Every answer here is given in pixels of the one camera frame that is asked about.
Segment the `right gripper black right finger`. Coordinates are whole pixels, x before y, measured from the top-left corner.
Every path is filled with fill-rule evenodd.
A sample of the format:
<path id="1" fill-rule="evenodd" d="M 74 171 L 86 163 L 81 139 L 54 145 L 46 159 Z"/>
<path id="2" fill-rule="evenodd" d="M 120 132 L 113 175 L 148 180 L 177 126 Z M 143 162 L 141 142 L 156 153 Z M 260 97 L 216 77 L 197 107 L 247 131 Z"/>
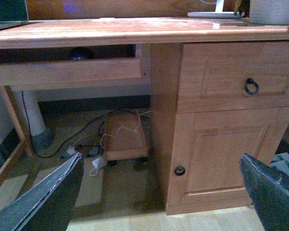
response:
<path id="1" fill-rule="evenodd" d="M 289 176 L 248 153 L 239 161 L 243 182 L 266 231 L 289 231 Z"/>

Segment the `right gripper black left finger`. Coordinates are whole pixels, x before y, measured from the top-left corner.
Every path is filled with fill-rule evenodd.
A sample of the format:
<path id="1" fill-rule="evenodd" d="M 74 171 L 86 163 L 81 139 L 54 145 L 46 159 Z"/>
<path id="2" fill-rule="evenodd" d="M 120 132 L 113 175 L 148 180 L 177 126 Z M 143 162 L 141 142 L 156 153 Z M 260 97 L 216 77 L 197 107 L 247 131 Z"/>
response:
<path id="1" fill-rule="evenodd" d="M 84 173 L 77 153 L 0 211 L 0 231 L 65 231 Z"/>

